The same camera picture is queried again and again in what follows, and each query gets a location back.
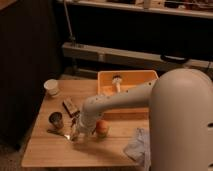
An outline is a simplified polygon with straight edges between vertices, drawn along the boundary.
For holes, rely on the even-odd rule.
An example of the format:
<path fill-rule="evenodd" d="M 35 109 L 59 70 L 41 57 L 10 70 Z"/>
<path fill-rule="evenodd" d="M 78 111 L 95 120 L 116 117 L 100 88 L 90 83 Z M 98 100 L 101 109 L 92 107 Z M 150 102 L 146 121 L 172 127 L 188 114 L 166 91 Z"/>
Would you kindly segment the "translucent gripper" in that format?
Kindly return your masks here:
<path fill-rule="evenodd" d="M 78 117 L 75 117 L 71 123 L 71 132 L 70 132 L 70 140 L 77 141 L 79 135 L 82 133 L 82 124 Z"/>

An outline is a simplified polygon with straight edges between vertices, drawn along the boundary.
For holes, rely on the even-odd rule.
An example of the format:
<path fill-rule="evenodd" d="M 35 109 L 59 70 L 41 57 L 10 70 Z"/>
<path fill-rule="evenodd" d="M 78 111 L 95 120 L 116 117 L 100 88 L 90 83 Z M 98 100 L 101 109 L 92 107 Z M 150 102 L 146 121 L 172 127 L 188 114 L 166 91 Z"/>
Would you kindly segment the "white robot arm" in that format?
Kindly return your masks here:
<path fill-rule="evenodd" d="M 213 171 L 213 81 L 174 69 L 111 96 L 88 97 L 75 134 L 90 134 L 107 110 L 149 109 L 151 171 Z"/>

